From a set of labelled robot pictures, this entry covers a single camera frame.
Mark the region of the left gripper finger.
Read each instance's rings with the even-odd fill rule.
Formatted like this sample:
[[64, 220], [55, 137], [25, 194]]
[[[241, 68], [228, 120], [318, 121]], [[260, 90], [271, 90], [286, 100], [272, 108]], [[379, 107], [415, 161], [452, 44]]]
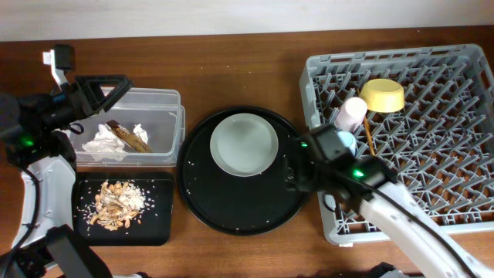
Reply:
[[130, 89], [130, 79], [121, 74], [117, 75], [85, 75], [75, 76], [75, 81], [78, 85], [84, 88], [90, 88], [95, 91], [96, 87], [114, 86], [117, 92], [127, 92]]
[[96, 90], [93, 91], [94, 101], [92, 104], [93, 113], [99, 114], [102, 110], [103, 112], [107, 112], [118, 100], [120, 100], [126, 93], [123, 91], [117, 92], [114, 87], [113, 89], [105, 95], [101, 87], [96, 87]]

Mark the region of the white tissue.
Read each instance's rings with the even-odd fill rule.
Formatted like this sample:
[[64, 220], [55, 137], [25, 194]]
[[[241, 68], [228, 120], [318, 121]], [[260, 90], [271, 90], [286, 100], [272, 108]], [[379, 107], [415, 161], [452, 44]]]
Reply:
[[[133, 149], [114, 135], [106, 124], [99, 124], [98, 129], [99, 131], [95, 134], [94, 139], [82, 144], [82, 149], [85, 152], [101, 154], [126, 154], [127, 152], [124, 148], [127, 147], [129, 149]], [[135, 125], [134, 129], [130, 132], [136, 134], [144, 143], [147, 144], [147, 132], [141, 127], [141, 124]]]

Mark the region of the gold coffee sachet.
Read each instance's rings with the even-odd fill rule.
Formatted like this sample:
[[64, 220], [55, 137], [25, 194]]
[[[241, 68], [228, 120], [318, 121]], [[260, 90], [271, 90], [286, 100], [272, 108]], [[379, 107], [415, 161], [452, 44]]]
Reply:
[[126, 145], [132, 147], [139, 153], [152, 153], [151, 148], [144, 143], [136, 134], [130, 132], [122, 124], [116, 122], [115, 120], [109, 120], [106, 122], [110, 131], [121, 139]]

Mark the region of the blue plastic cup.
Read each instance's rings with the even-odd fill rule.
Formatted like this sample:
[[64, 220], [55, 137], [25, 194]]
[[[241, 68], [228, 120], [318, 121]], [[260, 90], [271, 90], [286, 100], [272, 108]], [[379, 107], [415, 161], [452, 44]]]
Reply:
[[350, 151], [350, 153], [355, 156], [357, 151], [357, 140], [355, 136], [348, 131], [338, 131], [337, 135], [343, 143], [344, 147], [346, 147]]

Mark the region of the grey round plate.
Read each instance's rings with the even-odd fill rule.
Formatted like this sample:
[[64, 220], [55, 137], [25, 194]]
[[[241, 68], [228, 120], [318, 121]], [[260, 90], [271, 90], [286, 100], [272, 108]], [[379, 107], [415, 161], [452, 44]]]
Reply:
[[263, 173], [273, 164], [279, 139], [263, 117], [239, 113], [226, 117], [215, 127], [209, 147], [220, 169], [247, 178]]

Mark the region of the pink plastic cup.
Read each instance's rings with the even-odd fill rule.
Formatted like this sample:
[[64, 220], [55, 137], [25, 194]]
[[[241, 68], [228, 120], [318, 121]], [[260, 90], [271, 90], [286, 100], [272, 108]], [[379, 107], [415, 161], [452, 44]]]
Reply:
[[366, 102], [359, 97], [351, 97], [341, 105], [334, 125], [342, 131], [354, 132], [362, 125], [366, 113]]

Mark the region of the wooden chopstick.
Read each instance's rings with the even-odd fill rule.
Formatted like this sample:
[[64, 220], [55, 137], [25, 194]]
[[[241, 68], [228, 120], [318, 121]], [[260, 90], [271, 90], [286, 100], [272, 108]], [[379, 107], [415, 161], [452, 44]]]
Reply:
[[369, 146], [370, 154], [372, 156], [375, 156], [376, 154], [375, 154], [375, 150], [374, 150], [373, 139], [371, 136], [371, 129], [370, 129], [370, 125], [368, 123], [367, 117], [364, 117], [364, 129], [365, 129], [365, 134], [367, 137], [367, 143]]

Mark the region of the food scraps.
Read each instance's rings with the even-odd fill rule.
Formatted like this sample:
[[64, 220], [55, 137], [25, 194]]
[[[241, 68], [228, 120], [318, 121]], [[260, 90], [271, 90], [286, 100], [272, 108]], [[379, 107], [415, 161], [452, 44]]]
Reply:
[[129, 229], [133, 222], [142, 223], [145, 212], [155, 206], [151, 192], [136, 185], [133, 180], [109, 181], [100, 184], [92, 201], [81, 210], [83, 221], [98, 225], [111, 232]]

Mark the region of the yellow bowl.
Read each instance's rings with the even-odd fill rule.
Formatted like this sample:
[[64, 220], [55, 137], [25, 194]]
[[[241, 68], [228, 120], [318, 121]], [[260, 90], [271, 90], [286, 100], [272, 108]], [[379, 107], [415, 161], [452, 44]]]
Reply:
[[367, 81], [359, 93], [367, 109], [379, 113], [393, 113], [404, 105], [404, 87], [393, 80], [374, 79]]

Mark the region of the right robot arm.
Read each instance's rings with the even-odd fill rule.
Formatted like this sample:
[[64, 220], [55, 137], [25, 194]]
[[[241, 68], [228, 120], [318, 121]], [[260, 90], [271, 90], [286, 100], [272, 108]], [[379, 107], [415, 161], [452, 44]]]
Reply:
[[285, 159], [288, 188], [324, 192], [376, 226], [426, 277], [491, 277], [492, 268], [465, 251], [376, 158]]

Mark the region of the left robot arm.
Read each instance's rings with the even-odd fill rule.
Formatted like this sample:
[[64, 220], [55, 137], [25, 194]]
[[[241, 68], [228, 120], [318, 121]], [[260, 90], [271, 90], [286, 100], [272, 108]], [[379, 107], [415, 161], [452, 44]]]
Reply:
[[82, 133], [79, 120], [107, 112], [132, 82], [125, 75], [78, 76], [59, 85], [56, 95], [1, 95], [1, 140], [25, 186], [18, 237], [1, 257], [3, 277], [41, 277], [50, 266], [67, 277], [111, 275], [73, 230], [76, 154], [66, 132]]

